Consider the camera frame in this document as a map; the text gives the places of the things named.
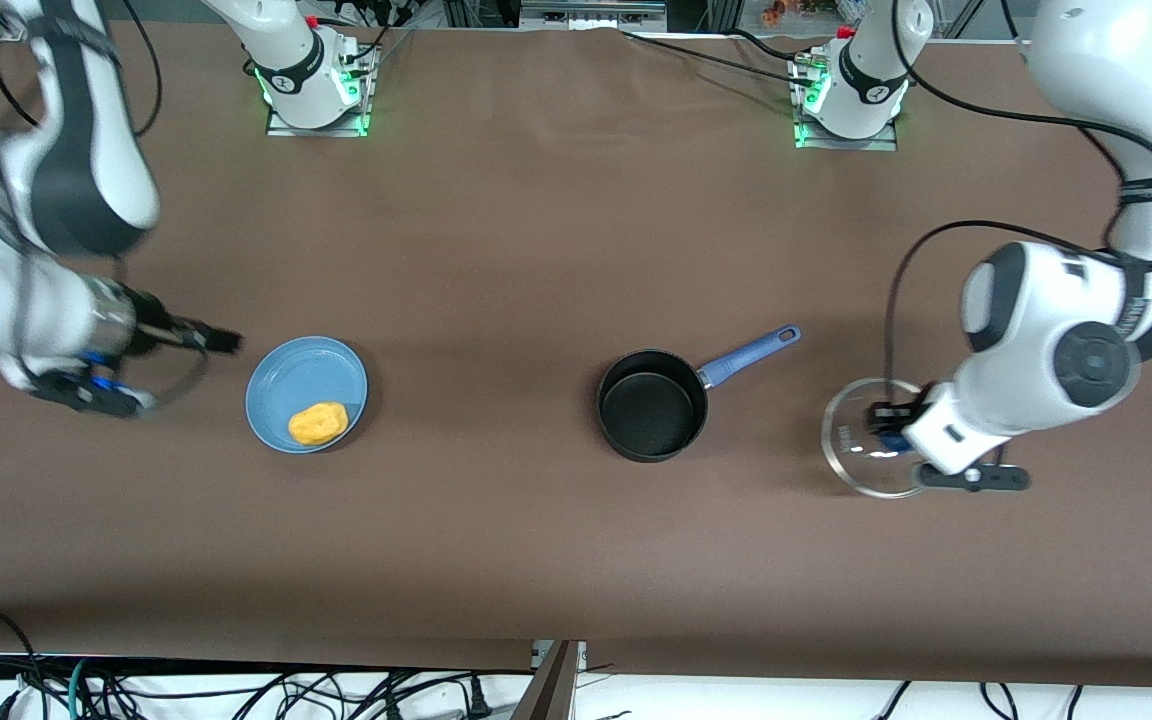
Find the glass lid with blue knob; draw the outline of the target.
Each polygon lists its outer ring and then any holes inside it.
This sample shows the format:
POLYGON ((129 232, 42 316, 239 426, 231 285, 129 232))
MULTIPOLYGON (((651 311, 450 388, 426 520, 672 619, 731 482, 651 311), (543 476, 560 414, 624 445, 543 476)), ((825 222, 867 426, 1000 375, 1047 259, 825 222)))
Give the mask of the glass lid with blue knob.
POLYGON ((859 495, 896 500, 925 488, 918 471, 923 457, 890 420, 870 416, 873 406, 911 404, 920 393, 915 384, 881 377, 847 384, 832 397, 823 416, 820 445, 838 478, 859 495))

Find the yellow potato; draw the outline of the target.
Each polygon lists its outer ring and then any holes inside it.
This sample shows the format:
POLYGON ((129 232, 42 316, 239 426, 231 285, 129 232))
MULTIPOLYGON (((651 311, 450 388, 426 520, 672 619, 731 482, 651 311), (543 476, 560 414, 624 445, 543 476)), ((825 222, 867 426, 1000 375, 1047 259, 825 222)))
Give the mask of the yellow potato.
POLYGON ((339 402, 320 402, 294 414, 287 430, 294 442, 306 447, 329 445, 351 425, 347 407, 339 402))

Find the blue round plate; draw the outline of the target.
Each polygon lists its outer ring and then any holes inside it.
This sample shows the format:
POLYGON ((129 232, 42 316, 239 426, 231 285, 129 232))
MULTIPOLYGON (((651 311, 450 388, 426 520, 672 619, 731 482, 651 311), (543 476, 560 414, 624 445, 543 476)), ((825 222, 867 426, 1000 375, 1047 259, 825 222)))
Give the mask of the blue round plate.
POLYGON ((364 361, 334 338, 294 338, 274 348, 253 370, 244 395, 248 425, 262 444, 283 454, 314 454, 342 441, 356 427, 369 401, 364 361), (320 442, 291 433, 294 416, 328 404, 335 432, 320 442))

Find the brown table cover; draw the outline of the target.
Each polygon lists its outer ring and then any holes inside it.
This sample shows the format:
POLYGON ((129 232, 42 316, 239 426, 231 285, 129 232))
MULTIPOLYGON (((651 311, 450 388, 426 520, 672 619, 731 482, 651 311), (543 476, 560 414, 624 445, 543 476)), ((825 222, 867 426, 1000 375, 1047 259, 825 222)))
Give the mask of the brown table cover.
POLYGON ((1152 361, 1111 414, 1011 442, 1015 493, 851 492, 820 447, 881 373, 920 234, 992 219, 1096 247, 1116 184, 1064 128, 911 94, 895 152, 797 149, 771 79, 614 32, 434 29, 366 138, 274 138, 227 26, 151 26, 161 220, 132 285, 247 338, 141 420, 0 377, 0 611, 38 650, 617 673, 1152 685, 1152 361), (594 392, 641 348, 708 392, 664 462, 594 392), (314 454, 247 384, 294 338, 353 347, 367 406, 314 454))

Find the grey power strip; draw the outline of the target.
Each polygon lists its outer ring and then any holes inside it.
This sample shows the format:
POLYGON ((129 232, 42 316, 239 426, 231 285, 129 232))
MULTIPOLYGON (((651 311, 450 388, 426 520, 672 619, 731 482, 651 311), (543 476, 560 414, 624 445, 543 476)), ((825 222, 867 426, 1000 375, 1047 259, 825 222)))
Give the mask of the grey power strip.
POLYGON ((667 32, 666 0, 520 0, 521 29, 627 29, 667 32))

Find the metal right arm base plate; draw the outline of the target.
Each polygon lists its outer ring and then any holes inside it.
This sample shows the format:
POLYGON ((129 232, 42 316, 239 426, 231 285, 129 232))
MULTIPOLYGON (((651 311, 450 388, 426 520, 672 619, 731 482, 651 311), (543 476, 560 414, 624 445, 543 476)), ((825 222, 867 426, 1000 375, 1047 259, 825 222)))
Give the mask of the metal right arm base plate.
POLYGON ((270 136, 365 137, 380 65, 380 47, 353 38, 335 44, 338 55, 302 83, 298 94, 283 94, 262 82, 268 105, 270 136))

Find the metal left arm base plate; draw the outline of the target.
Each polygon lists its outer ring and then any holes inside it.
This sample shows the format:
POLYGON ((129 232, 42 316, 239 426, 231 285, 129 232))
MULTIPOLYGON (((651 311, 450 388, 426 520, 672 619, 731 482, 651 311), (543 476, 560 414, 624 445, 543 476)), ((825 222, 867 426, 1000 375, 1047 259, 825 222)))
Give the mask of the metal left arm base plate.
POLYGON ((864 150, 888 152, 897 149, 896 118, 900 101, 877 105, 861 103, 854 88, 833 78, 829 58, 814 47, 786 61, 794 79, 791 123, 799 149, 864 150))

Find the metal table bracket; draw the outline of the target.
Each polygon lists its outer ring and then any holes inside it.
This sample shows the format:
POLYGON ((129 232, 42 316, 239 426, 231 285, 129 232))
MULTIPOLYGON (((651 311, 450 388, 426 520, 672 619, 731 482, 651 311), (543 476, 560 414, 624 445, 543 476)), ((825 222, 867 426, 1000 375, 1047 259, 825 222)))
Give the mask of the metal table bracket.
POLYGON ((573 720, 577 675, 588 669, 585 641, 532 642, 532 679, 509 720, 573 720))

